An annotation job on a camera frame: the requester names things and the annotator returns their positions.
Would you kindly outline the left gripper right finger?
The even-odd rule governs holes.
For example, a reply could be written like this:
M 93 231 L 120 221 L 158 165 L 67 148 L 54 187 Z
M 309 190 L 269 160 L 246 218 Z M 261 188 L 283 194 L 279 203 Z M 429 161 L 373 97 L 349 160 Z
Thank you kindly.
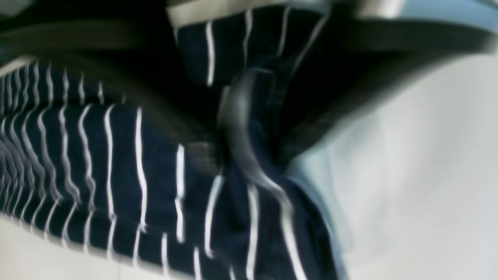
M 274 148 L 278 165 L 288 165 L 410 75 L 457 55 L 490 53 L 496 43 L 496 32 L 455 23 L 332 20 L 285 93 Z

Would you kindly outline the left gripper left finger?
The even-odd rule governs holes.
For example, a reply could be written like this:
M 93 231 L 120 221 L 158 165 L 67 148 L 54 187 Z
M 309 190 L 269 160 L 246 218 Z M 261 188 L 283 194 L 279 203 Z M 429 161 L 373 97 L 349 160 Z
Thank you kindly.
M 218 174 L 222 156 L 212 124 L 201 117 L 208 100 L 183 67 L 137 23 L 124 19 L 80 19 L 1 24 L 1 55 L 28 55 L 68 72 L 101 81 L 107 94 L 142 106 L 160 131 L 185 146 L 202 172 Z

